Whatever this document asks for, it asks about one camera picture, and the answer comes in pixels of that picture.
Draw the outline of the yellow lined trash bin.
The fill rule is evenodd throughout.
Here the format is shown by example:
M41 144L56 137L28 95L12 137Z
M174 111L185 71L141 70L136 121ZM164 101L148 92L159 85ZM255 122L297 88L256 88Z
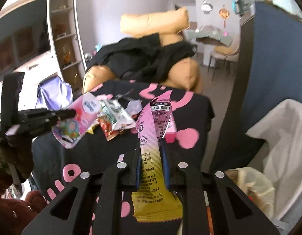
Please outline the yellow lined trash bin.
M271 220L275 207L275 188L267 177L251 167L230 169L225 174Z

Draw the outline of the purple plastic bag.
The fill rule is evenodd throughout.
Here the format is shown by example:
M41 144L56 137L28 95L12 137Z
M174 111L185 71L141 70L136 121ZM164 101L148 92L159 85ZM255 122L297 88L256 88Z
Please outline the purple plastic bag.
M72 87L69 83L62 81L59 76L51 76L38 85L36 109L60 110L72 103Z

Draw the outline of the red chinese knot ornament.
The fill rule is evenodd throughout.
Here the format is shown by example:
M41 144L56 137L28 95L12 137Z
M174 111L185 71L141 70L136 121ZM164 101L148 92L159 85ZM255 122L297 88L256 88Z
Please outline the red chinese knot ornament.
M230 17L230 12L225 8L225 5L218 11L219 16L223 20L223 27L226 28L226 21Z

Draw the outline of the dining table with cloth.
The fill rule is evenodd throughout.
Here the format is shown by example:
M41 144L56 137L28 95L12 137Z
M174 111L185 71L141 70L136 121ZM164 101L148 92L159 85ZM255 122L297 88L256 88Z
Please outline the dining table with cloth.
M204 25L196 30L187 29L183 33L187 41L204 45L222 45L229 47L234 39L220 28L212 25Z

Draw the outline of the green white snack bag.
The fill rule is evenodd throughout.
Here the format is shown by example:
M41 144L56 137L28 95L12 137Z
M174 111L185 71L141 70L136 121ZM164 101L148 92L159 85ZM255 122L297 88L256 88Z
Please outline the green white snack bag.
M100 100L101 106L98 117L106 118L112 130L131 129L136 125L135 120L126 112L117 100Z

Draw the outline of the beige dining chair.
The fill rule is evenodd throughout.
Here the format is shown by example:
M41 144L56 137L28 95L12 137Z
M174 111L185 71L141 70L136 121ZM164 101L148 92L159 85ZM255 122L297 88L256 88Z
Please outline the beige dining chair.
M208 71L210 70L212 60L214 60L214 70L212 81L214 80L214 75L217 67L217 61L223 61L228 68L230 73L230 64L236 63L239 58L239 50L240 50L240 35L237 34L234 36L231 44L227 46L216 46L209 54L209 64Z

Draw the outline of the panda wall clock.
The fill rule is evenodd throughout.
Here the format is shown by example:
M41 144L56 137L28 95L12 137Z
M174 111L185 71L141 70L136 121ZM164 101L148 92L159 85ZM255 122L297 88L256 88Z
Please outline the panda wall clock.
M209 1L204 0L200 8L204 14L210 14L213 10L213 5Z

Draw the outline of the white display shelf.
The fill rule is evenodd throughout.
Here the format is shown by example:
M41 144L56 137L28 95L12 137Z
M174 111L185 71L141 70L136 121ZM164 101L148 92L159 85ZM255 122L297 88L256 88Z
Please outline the white display shelf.
M86 72L80 39L76 0L46 0L47 27L51 50L56 57L60 76L72 87L74 97L82 94Z

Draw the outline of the pink colourful tissue pack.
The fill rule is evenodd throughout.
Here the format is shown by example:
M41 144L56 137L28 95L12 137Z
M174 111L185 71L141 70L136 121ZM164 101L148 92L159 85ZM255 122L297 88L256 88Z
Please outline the pink colourful tissue pack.
M73 118L58 122L52 128L53 135L66 149L74 148L81 140L96 120L97 115L100 113L101 105L99 100L88 92L74 101L69 109L75 110L76 115Z

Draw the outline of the pink toy box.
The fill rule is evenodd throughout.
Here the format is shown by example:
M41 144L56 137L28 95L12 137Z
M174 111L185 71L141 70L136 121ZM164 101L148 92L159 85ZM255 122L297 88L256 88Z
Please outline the pink toy box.
M165 136L164 136L164 138L168 144L173 143L175 141L176 133L177 133L177 130L176 130L175 120L174 120L173 115L171 115L170 121L168 123L167 129L165 132Z

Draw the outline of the red snack packet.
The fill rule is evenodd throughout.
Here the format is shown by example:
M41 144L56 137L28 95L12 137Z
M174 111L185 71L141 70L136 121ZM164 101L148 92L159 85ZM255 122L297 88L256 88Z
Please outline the red snack packet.
M107 141L112 140L116 136L123 133L123 130L113 130L112 123L108 120L107 117L99 117L97 119Z

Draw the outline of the black jacket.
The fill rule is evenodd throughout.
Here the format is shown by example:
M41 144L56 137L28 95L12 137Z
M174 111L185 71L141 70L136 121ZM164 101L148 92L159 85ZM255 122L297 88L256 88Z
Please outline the black jacket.
M105 65L123 80L161 83L167 79L173 65L194 55L189 42L162 46L159 34L154 33L138 39L124 38L101 47L87 63L87 69Z

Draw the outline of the orange beanbag sofa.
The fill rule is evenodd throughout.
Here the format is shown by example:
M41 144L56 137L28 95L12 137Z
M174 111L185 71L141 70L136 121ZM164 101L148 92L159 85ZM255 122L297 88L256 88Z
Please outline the orange beanbag sofa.
M89 92L108 80L157 83L200 94L203 81L193 45L181 36L190 27L186 7L166 12L121 16L128 34L102 46L87 66L82 91Z

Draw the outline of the pink yellow snack wrapper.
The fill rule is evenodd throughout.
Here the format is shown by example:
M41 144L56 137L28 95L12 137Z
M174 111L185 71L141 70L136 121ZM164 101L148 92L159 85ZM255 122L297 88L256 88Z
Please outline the pink yellow snack wrapper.
M182 203L165 187L160 154L161 139L172 115L171 93L171 90L166 91L150 101L136 122L141 182L131 197L138 222L166 222L182 218Z

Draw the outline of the clear plastic jelly cup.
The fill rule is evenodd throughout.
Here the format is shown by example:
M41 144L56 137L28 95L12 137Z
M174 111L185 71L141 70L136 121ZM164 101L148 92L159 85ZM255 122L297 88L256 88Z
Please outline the clear plastic jelly cup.
M134 116L134 115L137 115L139 114L142 109L143 109L143 106L142 106L142 101L141 100L131 100L129 101L125 111L127 112L128 115L130 116Z

